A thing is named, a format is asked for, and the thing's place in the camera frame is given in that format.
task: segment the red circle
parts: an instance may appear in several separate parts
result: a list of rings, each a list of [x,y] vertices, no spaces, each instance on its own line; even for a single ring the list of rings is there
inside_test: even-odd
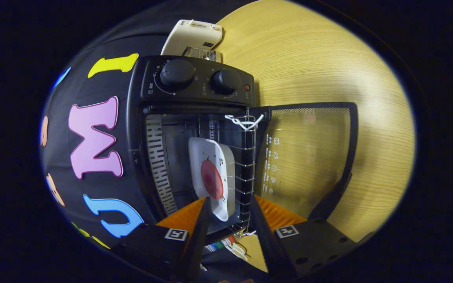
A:
[[[204,187],[213,199],[223,197],[223,183],[214,163],[205,160],[200,167]]]

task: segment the letter m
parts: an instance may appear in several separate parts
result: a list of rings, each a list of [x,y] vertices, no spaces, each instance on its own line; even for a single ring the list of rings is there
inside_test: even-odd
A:
[[[83,138],[71,153],[72,170],[78,179],[89,172],[112,172],[117,177],[122,176],[123,167],[118,152],[111,151],[107,157],[96,158],[113,145],[116,138],[94,127],[113,129],[117,118],[118,98],[115,96],[106,102],[82,107],[74,104],[71,107],[69,129]]]

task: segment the orange pad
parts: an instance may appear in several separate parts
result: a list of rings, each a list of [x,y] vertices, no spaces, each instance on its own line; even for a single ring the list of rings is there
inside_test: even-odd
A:
[[[300,217],[296,213],[288,211],[286,208],[278,206],[277,204],[274,204],[273,202],[266,200],[263,197],[259,197],[257,195],[255,195],[255,197],[258,201],[258,204],[260,205],[263,215],[265,216],[268,227],[270,227],[270,231],[272,232],[280,227],[307,221],[307,219]]]
[[[187,230],[192,237],[205,197],[198,199],[157,223],[157,226]]]

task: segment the blue letter u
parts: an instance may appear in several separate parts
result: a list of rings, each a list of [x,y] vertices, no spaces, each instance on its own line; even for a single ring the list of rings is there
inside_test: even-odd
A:
[[[113,236],[120,238],[121,236],[127,236],[131,233],[139,224],[144,223],[141,216],[134,208],[132,208],[126,202],[123,202],[115,198],[103,198],[103,199],[91,199],[88,195],[83,195],[83,199],[87,204],[90,211],[95,215],[99,215],[99,211],[120,211],[129,220],[127,224],[110,224],[104,220],[101,220],[102,226]]]

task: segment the white string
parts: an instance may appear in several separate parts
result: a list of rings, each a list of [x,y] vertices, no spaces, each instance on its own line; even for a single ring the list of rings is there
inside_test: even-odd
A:
[[[252,128],[258,128],[258,123],[263,119],[264,115],[260,115],[260,117],[254,121],[254,122],[249,122],[249,121],[244,121],[244,122],[241,122],[239,119],[236,119],[234,118],[233,115],[225,115],[225,118],[227,118],[228,120],[231,120],[235,125],[239,125],[241,126],[241,128],[243,128],[244,130],[250,130]]]

